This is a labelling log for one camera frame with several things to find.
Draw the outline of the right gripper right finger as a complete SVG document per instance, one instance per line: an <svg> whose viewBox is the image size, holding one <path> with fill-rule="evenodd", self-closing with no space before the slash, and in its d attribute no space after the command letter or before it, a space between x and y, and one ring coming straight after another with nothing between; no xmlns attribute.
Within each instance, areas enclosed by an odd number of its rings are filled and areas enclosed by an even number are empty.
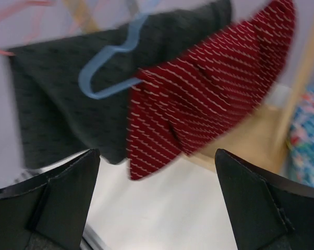
<svg viewBox="0 0 314 250"><path fill-rule="evenodd" d="M238 249L314 250L314 188L224 149L215 166Z"/></svg>

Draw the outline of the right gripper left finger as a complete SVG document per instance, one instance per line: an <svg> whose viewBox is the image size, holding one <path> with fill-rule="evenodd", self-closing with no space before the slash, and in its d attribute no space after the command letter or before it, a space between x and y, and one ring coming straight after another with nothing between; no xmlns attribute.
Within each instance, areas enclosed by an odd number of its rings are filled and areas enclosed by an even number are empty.
<svg viewBox="0 0 314 250"><path fill-rule="evenodd" d="M100 152L0 189L0 249L79 249Z"/></svg>

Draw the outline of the blue floral skirt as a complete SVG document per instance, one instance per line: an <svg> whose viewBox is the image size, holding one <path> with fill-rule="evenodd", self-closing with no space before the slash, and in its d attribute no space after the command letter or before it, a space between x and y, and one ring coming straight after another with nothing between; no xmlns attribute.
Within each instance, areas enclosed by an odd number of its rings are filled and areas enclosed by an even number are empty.
<svg viewBox="0 0 314 250"><path fill-rule="evenodd" d="M287 146L287 176L314 188L314 83L307 86L297 103Z"/></svg>

